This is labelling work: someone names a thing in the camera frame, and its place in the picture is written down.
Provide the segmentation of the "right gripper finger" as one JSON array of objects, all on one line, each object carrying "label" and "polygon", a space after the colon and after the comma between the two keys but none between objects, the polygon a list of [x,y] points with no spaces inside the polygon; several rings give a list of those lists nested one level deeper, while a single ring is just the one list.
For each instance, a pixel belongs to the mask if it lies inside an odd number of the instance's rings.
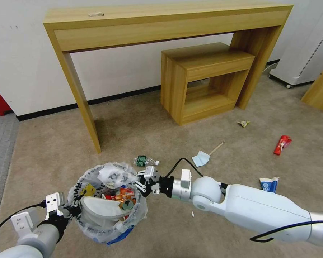
[{"label": "right gripper finger", "polygon": [[153,175],[153,171],[150,169],[140,171],[138,173],[139,182],[140,183],[148,183],[148,182],[152,181],[152,175]]},{"label": "right gripper finger", "polygon": [[152,190],[153,183],[151,182],[133,181],[132,185],[138,189],[138,191],[141,193],[143,197],[147,197],[153,192]]}]

